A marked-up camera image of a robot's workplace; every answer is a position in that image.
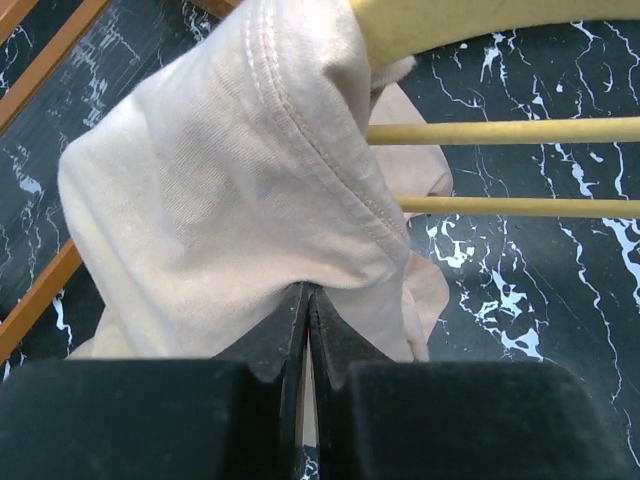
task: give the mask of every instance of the stitched seam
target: stitched seam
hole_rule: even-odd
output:
[[[258,73],[256,72],[256,64],[253,59],[253,51],[251,50],[251,18],[253,17],[254,4],[249,3],[249,8],[247,12],[247,19],[245,20],[245,31],[244,31],[244,50],[247,55],[247,62],[249,63],[249,71],[251,72],[251,80],[253,81],[253,86],[258,93],[258,99],[263,106],[266,107],[266,102],[264,101],[264,96],[262,95],[262,88],[260,86],[260,77],[258,77]],[[262,29],[262,16],[258,17],[258,31]]]
[[[263,15],[263,11],[264,11],[264,3],[265,3],[265,2],[264,2],[264,0],[262,0],[262,1],[260,2],[260,5],[261,5],[260,15],[261,15],[261,16]],[[262,22],[259,22],[259,24],[258,24],[258,25],[259,25],[258,40],[259,40],[259,42],[260,42],[260,45],[259,45],[259,46],[260,46],[261,51],[264,53],[265,57],[267,57],[267,56],[268,56],[268,53],[267,53],[268,51],[267,51],[267,49],[265,48],[265,44],[264,44],[264,37],[265,37],[265,33],[264,33],[264,28],[262,28],[262,27],[263,27],[263,23],[262,23]],[[273,86],[274,86],[274,90],[275,90],[275,91],[276,91],[276,93],[278,94],[278,100],[280,101],[280,106],[282,106],[282,107],[284,108],[284,106],[282,105],[282,100],[281,100],[281,98],[280,98],[280,92],[279,92],[279,90],[278,90],[277,86],[276,86],[276,85],[274,84],[274,82],[273,82],[273,78],[272,78],[273,76],[272,76],[272,72],[271,72],[271,68],[270,68],[270,67],[271,67],[270,62],[267,62],[267,66],[268,66],[268,68],[267,68],[267,72],[266,72],[266,73],[269,75],[269,78],[271,79],[271,84],[273,84]],[[291,140],[289,140],[289,145],[295,149],[295,146],[293,145],[293,142],[292,142]],[[316,178],[316,180],[318,181],[318,183],[324,187],[324,189],[327,191],[327,193],[329,193],[330,195],[332,195],[332,193],[333,193],[333,192],[331,192],[331,190],[329,189],[329,187],[325,184],[324,179],[323,179],[323,178],[321,178],[321,177],[320,177],[320,176],[319,176],[319,175],[318,175],[318,174],[313,170],[313,168],[311,168],[311,166],[310,166],[310,165],[306,164],[305,166],[307,167],[307,170],[309,171],[309,173],[310,173],[313,177],[315,177],[315,178]],[[351,209],[349,209],[349,208],[344,204],[344,202],[342,201],[342,199],[338,196],[338,197],[336,198],[336,200],[337,200],[337,201],[338,201],[338,203],[342,206],[343,210],[344,210],[345,212],[347,212],[347,215],[349,215],[349,216],[353,219],[354,223],[358,223],[358,222],[357,222],[357,219],[355,218],[355,216],[354,216],[354,214],[353,214],[353,212],[351,211]],[[362,230],[363,230],[363,231],[364,231],[364,232],[365,232],[365,233],[366,233],[366,234],[367,234],[367,235],[368,235],[368,236],[369,236],[369,237],[370,237],[370,238],[371,238],[371,239],[372,239],[372,240],[373,240],[373,241],[374,241],[374,242],[375,242],[375,243],[376,243],[376,244],[377,244],[377,245],[378,245],[378,246],[379,246],[379,247],[380,247],[380,248],[381,248],[381,249],[382,249],[386,254],[387,254],[387,256],[388,256],[392,261],[394,261],[394,262],[396,261],[396,256],[395,256],[395,255],[394,255],[394,254],[393,254],[393,253],[392,253],[392,252],[391,252],[391,251],[390,251],[390,250],[389,250],[389,249],[388,249],[388,248],[387,248],[383,243],[381,243],[381,242],[380,242],[380,240],[377,238],[377,236],[376,236],[373,232],[371,232],[371,231],[370,231],[367,227],[365,227],[364,225],[360,225],[360,227],[361,227],[361,228],[362,228]]]
[[[371,201],[366,196],[366,194],[362,192],[360,189],[358,189],[356,186],[347,185],[346,181],[343,180],[343,178],[346,176],[344,175],[338,162],[336,162],[332,158],[332,156],[322,148],[321,143],[318,142],[318,140],[313,135],[313,131],[309,128],[309,126],[304,121],[304,118],[302,117],[302,115],[300,115],[300,113],[297,111],[297,109],[291,102],[291,99],[289,98],[287,91],[284,88],[284,81],[282,80],[282,76],[280,75],[280,63],[278,59],[278,52],[276,50],[275,31],[273,28],[273,15],[274,15],[273,8],[270,8],[267,16],[268,34],[269,34],[269,40],[270,40],[269,46],[271,47],[271,52],[273,52],[273,60],[275,63],[274,73],[275,73],[276,82],[277,82],[276,86],[279,87],[277,88],[277,92],[278,92],[278,97],[280,98],[280,101],[282,103],[282,106],[285,108],[285,110],[287,110],[287,113],[289,113],[291,119],[294,121],[294,123],[298,127],[300,133],[302,133],[302,135],[305,137],[307,142],[309,142],[309,144],[314,148],[314,150],[325,161],[327,166],[333,171],[336,177],[338,177],[340,182],[345,187],[347,187],[369,209],[371,213],[377,214],[378,217],[383,221],[383,223],[386,224],[388,228],[392,227],[393,229],[396,230],[397,233],[400,234],[400,237],[404,238],[404,235],[402,235],[402,231],[403,231],[402,228],[398,224],[396,224],[393,221],[393,219],[388,217],[384,213],[384,211],[375,204],[375,202]]]
[[[404,231],[401,227],[398,226],[397,223],[395,223],[391,218],[389,218],[384,213],[384,211],[382,211],[374,202],[372,202],[360,189],[352,188],[351,186],[347,185],[346,181],[343,179],[345,175],[343,174],[337,162],[335,162],[332,156],[322,148],[322,146],[320,145],[320,142],[317,141],[317,139],[313,135],[313,132],[304,121],[303,117],[299,114],[295,106],[292,104],[289,96],[286,93],[286,89],[284,88],[284,81],[279,72],[280,65],[279,65],[279,59],[278,59],[278,54],[277,54],[276,45],[275,45],[273,16],[274,16],[273,8],[269,8],[269,12],[267,16],[267,31],[268,31],[268,39],[270,42],[269,46],[271,48],[269,50],[265,49],[264,42],[262,42],[262,49],[265,52],[265,56],[267,58],[271,58],[273,60],[273,64],[275,65],[275,69],[271,68],[273,66],[272,63],[267,62],[269,73],[271,73],[272,75],[275,74],[276,82],[273,82],[273,83],[274,83],[274,86],[276,87],[275,91],[278,95],[278,99],[280,101],[281,106],[287,112],[287,114],[289,115],[289,118],[293,121],[294,125],[296,125],[298,131],[302,134],[304,139],[309,143],[309,145],[314,149],[314,151],[320,156],[320,158],[324,160],[325,164],[333,172],[333,174],[336,176],[338,181],[340,181],[340,183],[345,188],[347,188],[352,194],[354,194],[356,198],[362,203],[362,205],[365,206],[367,210],[369,210],[370,213],[372,213],[379,220],[381,220],[382,223],[385,225],[385,227],[387,227],[391,231],[395,230],[394,233],[397,235],[397,237],[401,240],[405,240],[405,235],[403,234]],[[261,29],[260,31],[261,41],[265,36],[264,33],[265,33],[264,29]],[[327,186],[324,184],[324,181],[315,172],[313,172],[313,169],[309,167],[309,170],[320,181],[320,183],[325,187],[325,189],[329,191]],[[343,209],[355,220],[355,217],[353,216],[353,213],[351,212],[351,210],[347,208],[347,206],[342,201],[340,201],[339,198],[338,198],[338,201],[342,205]],[[378,244],[378,246],[380,246],[380,248],[382,248],[387,253],[389,257],[391,257],[392,259],[395,259],[396,256],[393,255],[390,252],[390,250],[381,243],[377,235],[375,235],[370,229],[368,229],[366,226],[362,224],[360,224],[360,227]]]

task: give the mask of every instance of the drying rack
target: drying rack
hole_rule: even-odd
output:
[[[240,0],[193,0],[224,17]],[[375,69],[432,48],[514,28],[579,20],[640,20],[640,1],[630,0],[350,0]],[[9,0],[0,10],[0,42],[37,0]],[[109,5],[84,0],[0,100],[0,133]],[[512,122],[371,126],[372,145],[468,145],[610,143],[640,141],[640,117]],[[467,215],[524,215],[583,218],[640,218],[640,200],[399,197],[404,211]],[[20,303],[0,325],[3,362],[19,345],[82,259],[68,240]]]

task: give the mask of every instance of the black marble floor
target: black marble floor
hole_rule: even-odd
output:
[[[38,25],[61,25],[73,9],[65,3],[62,12],[57,3],[64,2],[41,0],[2,46],[2,89],[57,28]],[[185,1],[113,0],[3,135],[2,310],[13,308],[68,237],[55,185],[60,150],[214,26]],[[640,23],[576,23],[425,53],[401,86],[431,122],[630,116],[640,115],[638,65]],[[638,144],[444,152],[460,196],[640,199]],[[617,447],[640,474],[638,222],[432,216],[414,219],[411,236],[451,287],[429,342],[432,359],[564,366],[585,382]],[[81,269],[11,356],[5,375],[25,360],[66,356],[92,335],[101,306]],[[307,466],[305,478],[314,478],[313,461]]]

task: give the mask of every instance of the wooden rod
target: wooden rod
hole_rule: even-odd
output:
[[[640,117],[372,125],[371,145],[502,145],[639,142]]]
[[[38,0],[3,0],[0,6],[0,43],[4,43]]]
[[[638,20],[638,0],[350,0],[374,69],[454,42],[579,20]]]
[[[0,325],[2,361],[20,344],[80,265],[82,259],[73,242],[69,240]]]
[[[109,0],[84,0],[58,33],[42,49],[31,65],[0,100],[0,133],[9,126],[31,100],[40,85],[49,78],[94,20],[109,4]]]
[[[640,200],[398,197],[405,212],[528,217],[640,218]]]

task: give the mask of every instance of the beige cloth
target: beige cloth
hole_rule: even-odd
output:
[[[60,160],[106,304],[74,355],[211,357],[309,281],[385,354],[426,360],[448,289],[394,194],[449,195],[451,175],[438,147],[364,137],[378,97],[374,123],[423,121],[380,94],[412,65],[370,71],[348,0],[246,0],[138,85]]]

